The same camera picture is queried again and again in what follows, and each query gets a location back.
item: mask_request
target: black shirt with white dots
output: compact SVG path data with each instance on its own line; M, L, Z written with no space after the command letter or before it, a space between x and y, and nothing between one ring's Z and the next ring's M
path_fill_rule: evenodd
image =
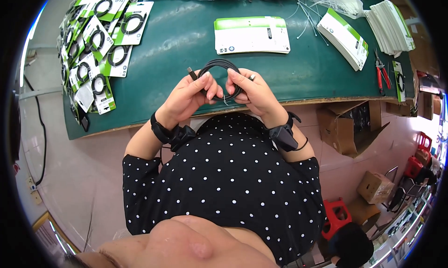
M149 233L161 220L195 215L254 231L278 265L305 254L326 219L315 157L287 163L256 118L214 116L163 165L123 159L126 225Z

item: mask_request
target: red plastic stool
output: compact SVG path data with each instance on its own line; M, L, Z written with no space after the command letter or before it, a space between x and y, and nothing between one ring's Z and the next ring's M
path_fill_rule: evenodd
M428 137L425 133L420 132L420 135L417 137L418 149L426 150L431 152L431 144L432 139Z
M422 168L423 164L420 163L415 156L411 156L408 158L408 165L406 166L406 170L403 175L410 177L411 179L415 179Z
M324 227L330 226L330 230L328 232L324 232L322 230L322 236L325 239L330 240L331 237L333 237L333 235L341 227L343 227L344 225L346 225L349 222L352 222L352 216L350 215L349 210L347 209L344 202L342 201L342 197L339 197L339 200L335 201L335 202L328 202L328 200L324 200L323 206L325 207L325 211L327 213L327 218L328 218L328 221L325 222L325 224L323 226ZM334 208L340 208L342 211L340 213L345 213L347 216L347 219L340 220L339 218L337 218L335 212L333 211Z

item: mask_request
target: hand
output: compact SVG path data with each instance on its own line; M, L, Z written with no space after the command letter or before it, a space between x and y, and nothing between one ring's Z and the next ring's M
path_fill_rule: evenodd
M225 85L229 94L235 92L235 84L244 90L235 98L235 102L245 104L250 111L260 116L268 129L285 125L288 121L288 113L277 101L266 81L254 71L248 69L239 69L239 71L241 74L228 69ZM253 82L248 79L252 74L255 75Z
M200 92L201 89L207 90L207 97ZM206 72L195 81L187 75L176 85L165 103L156 111L155 119L163 127L171 130L179 122L189 119L203 104L215 104L216 101L211 100L215 95L222 98L224 92L210 72Z

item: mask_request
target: woman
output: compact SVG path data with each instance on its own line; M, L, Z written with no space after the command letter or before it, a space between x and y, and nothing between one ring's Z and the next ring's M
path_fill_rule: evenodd
M272 144L266 131L289 119L263 78L228 69L226 90L240 86L242 113L217 115L158 171L162 143L148 121L123 159L126 225L132 237L104 243L67 263L88 267L278 267L305 254L326 219L319 165L293 125L298 151ZM255 75L253 82L248 78ZM206 96L200 93L207 91ZM168 130L187 120L222 88L207 72L184 77L155 113Z

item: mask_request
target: red pliers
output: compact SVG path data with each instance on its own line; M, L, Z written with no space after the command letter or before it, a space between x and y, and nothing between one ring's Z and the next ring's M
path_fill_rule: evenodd
M381 94L381 96L386 96L386 93L384 93L384 91L383 91L383 80L381 79L380 69L383 69L383 76L384 76L384 79L386 80L386 84L388 85L389 89L391 89L391 81L389 80L389 76L388 76L386 69L384 69L383 62L381 62L381 60L378 57L378 52L376 51L376 49L375 49L375 56L376 56L375 67L376 67L376 75L378 77L379 93Z

